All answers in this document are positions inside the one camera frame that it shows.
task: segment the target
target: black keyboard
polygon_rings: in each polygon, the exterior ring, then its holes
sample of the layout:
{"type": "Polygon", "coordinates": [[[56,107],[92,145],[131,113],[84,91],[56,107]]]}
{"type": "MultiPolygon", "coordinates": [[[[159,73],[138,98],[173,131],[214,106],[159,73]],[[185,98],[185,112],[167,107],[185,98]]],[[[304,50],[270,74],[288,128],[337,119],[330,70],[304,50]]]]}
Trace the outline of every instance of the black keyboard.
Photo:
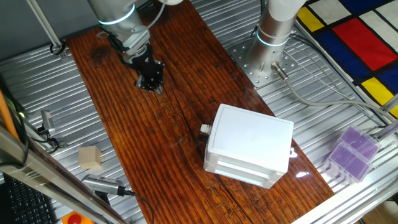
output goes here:
{"type": "Polygon", "coordinates": [[[4,181],[0,203],[4,212],[12,214],[11,216],[8,215],[10,220],[7,223],[55,223],[55,215],[50,206],[50,198],[7,175],[4,175],[4,181]]]}

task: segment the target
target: red square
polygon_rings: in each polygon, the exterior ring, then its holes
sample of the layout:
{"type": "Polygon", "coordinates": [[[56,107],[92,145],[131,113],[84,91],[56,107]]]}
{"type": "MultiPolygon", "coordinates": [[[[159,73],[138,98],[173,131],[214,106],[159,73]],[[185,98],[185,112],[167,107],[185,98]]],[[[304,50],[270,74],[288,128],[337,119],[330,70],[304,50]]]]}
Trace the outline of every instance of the red square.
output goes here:
{"type": "Polygon", "coordinates": [[[372,71],[398,58],[357,18],[340,24],[333,30],[372,71]]]}

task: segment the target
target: blue square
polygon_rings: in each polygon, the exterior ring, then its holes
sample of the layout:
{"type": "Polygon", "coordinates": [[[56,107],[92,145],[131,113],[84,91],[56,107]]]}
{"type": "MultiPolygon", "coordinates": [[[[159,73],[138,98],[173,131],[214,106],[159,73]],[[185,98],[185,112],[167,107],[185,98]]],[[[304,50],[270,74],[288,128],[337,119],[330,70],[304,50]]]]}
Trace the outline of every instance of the blue square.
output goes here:
{"type": "Polygon", "coordinates": [[[369,70],[355,57],[331,31],[317,35],[318,41],[323,44],[326,51],[333,56],[338,64],[345,68],[348,75],[363,78],[369,75],[369,70]]]}
{"type": "Polygon", "coordinates": [[[340,0],[344,7],[352,14],[357,14],[365,10],[372,9],[372,7],[377,6],[385,1],[386,0],[340,0]]]}
{"type": "Polygon", "coordinates": [[[383,84],[392,91],[393,95],[398,93],[398,65],[381,73],[378,76],[378,79],[380,79],[383,84]]]}

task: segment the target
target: metal grating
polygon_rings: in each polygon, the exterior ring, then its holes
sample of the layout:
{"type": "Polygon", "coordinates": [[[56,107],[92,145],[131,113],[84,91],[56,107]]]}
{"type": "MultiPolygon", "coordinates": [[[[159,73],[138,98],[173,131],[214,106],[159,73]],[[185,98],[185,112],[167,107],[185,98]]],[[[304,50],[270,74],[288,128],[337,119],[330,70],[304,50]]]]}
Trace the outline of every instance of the metal grating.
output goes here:
{"type": "MultiPolygon", "coordinates": [[[[192,0],[192,3],[226,50],[239,52],[242,45],[249,45],[250,33],[260,16],[259,1],[192,0]]],[[[296,59],[296,64],[302,65],[289,73],[290,81],[302,97],[311,101],[344,99],[319,81],[322,80],[352,100],[363,100],[361,93],[345,76],[332,69],[305,44],[289,40],[285,52],[296,59]]],[[[328,174],[323,167],[331,145],[347,126],[357,126],[369,134],[379,131],[375,127],[380,126],[380,122],[372,113],[363,113],[353,105],[304,105],[292,96],[279,78],[270,77],[256,90],[278,118],[294,122],[293,138],[336,193],[298,223],[334,223],[341,217],[346,217],[343,223],[351,223],[398,192],[398,187],[391,187],[398,178],[398,147],[394,138],[383,142],[382,149],[373,159],[374,169],[360,184],[348,184],[341,177],[328,174]]]]}
{"type": "MultiPolygon", "coordinates": [[[[0,62],[0,73],[35,127],[42,123],[40,110],[51,111],[57,128],[53,137],[67,142],[67,148],[53,155],[59,163],[80,180],[86,174],[96,174],[119,179],[131,189],[75,61],[69,50],[67,53],[69,58],[60,60],[43,47],[0,62]],[[101,151],[101,168],[84,170],[77,164],[78,149],[93,145],[101,151]]],[[[109,201],[124,218],[146,223],[135,197],[109,196],[109,201]]],[[[71,212],[54,200],[53,206],[57,218],[71,212]]]]}

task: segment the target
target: small wooden cube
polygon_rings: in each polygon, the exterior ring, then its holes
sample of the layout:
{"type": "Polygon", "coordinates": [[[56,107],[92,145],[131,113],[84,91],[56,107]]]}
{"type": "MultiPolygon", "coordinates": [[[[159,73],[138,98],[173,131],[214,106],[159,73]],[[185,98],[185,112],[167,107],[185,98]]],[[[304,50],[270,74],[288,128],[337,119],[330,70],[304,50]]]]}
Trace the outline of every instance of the small wooden cube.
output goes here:
{"type": "Polygon", "coordinates": [[[81,147],[77,163],[83,169],[101,167],[101,151],[96,146],[81,147]]]}

